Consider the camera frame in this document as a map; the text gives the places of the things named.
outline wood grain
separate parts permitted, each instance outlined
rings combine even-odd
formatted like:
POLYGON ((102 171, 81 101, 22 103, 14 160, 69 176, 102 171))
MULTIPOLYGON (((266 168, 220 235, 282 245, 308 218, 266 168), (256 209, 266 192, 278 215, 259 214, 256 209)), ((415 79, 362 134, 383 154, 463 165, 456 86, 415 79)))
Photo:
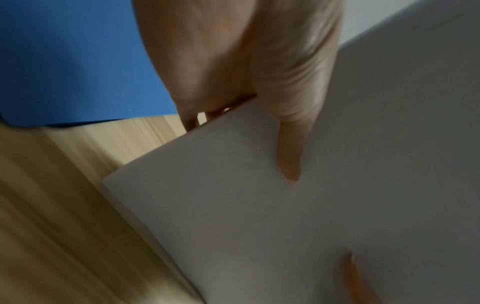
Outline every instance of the wood grain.
POLYGON ((97 189, 105 175, 181 133, 175 117, 70 129, 1 125, 0 302, 201 302, 97 189))

